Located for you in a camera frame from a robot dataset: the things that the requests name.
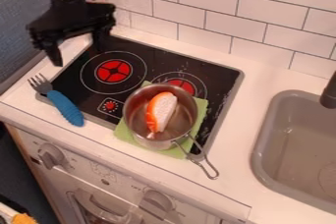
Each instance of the blue handle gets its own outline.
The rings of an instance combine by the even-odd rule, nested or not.
[[[47,97],[71,124],[74,126],[84,125],[82,112],[67,96],[57,90],[50,90]]]

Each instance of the cabinet knob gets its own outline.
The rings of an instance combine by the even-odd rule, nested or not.
[[[48,170],[51,170],[56,165],[63,166],[66,161],[63,152],[51,143],[44,143],[39,148],[38,157]]]

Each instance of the black cooktop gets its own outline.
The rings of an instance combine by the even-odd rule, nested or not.
[[[204,145],[220,115],[239,71],[113,37],[99,54],[90,46],[53,82],[87,117],[117,125],[127,97],[143,81],[181,86],[209,106],[196,140]],[[194,146],[193,154],[199,151]]]

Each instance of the metal pot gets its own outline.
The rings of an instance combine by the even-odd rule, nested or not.
[[[164,91],[172,92],[177,96],[178,105],[165,131],[154,134],[149,130],[145,121],[146,108],[151,98]],[[153,150],[164,150],[178,146],[186,154],[187,159],[199,166],[209,179],[215,180],[218,178],[218,170],[208,160],[205,151],[199,143],[190,135],[190,131],[197,119],[197,106],[194,98],[181,87],[170,84],[150,84],[144,86],[129,96],[125,102],[123,114],[126,125],[139,144]],[[211,176],[200,162],[194,160],[183,149],[181,143],[188,138],[192,139],[201,151],[205,162],[214,171],[214,176]]]

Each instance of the yellow object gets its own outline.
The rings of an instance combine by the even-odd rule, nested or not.
[[[12,224],[37,224],[37,222],[26,213],[20,213],[13,217]]]

